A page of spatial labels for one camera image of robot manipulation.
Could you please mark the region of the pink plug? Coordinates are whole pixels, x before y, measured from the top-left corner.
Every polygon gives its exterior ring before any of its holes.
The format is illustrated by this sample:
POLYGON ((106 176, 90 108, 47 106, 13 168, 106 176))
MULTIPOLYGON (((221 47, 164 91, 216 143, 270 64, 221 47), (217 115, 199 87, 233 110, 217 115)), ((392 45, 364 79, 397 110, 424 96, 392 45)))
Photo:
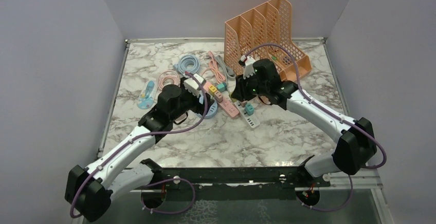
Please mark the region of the pink plug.
POLYGON ((223 101, 223 99, 224 99, 223 94, 220 91, 218 91, 218 90, 213 93, 213 97, 215 98, 215 100, 218 103, 221 103, 223 101))

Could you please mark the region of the yellow plug adapter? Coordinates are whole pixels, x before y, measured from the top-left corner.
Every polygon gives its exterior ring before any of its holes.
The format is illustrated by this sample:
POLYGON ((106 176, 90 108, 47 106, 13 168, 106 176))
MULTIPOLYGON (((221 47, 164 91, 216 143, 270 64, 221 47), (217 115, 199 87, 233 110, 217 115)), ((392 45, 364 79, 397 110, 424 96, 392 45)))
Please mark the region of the yellow plug adapter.
POLYGON ((208 91, 211 96, 215 96, 215 94, 218 92, 218 89, 214 85, 209 85, 208 91))

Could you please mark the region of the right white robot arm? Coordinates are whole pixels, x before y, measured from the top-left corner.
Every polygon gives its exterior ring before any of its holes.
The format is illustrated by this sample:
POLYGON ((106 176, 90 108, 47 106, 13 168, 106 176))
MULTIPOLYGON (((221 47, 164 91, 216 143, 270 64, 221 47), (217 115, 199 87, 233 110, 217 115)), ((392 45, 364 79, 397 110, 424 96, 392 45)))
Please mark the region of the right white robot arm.
POLYGON ((232 98, 243 102, 266 97, 270 104, 305 118, 336 143, 333 152, 311 156, 300 164, 297 181, 302 186, 310 186, 327 173, 355 175, 375 155, 369 120, 353 119, 317 102, 295 82, 281 80, 275 64, 268 59, 256 61, 248 57, 240 64, 244 70, 235 79, 232 98))

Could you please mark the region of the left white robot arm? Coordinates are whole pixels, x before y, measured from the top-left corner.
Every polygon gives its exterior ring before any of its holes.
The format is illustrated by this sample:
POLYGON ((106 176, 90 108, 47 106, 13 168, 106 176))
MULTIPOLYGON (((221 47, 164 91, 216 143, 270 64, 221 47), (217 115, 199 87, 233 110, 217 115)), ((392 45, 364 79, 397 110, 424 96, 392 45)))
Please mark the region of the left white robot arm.
POLYGON ((167 134, 175 134, 175 120, 188 111, 204 115, 213 98, 199 87, 165 86, 157 103, 139 120, 132 132, 112 151, 86 167, 75 165, 68 173, 65 200, 71 218, 100 218, 111 205, 116 177, 142 152, 167 134))

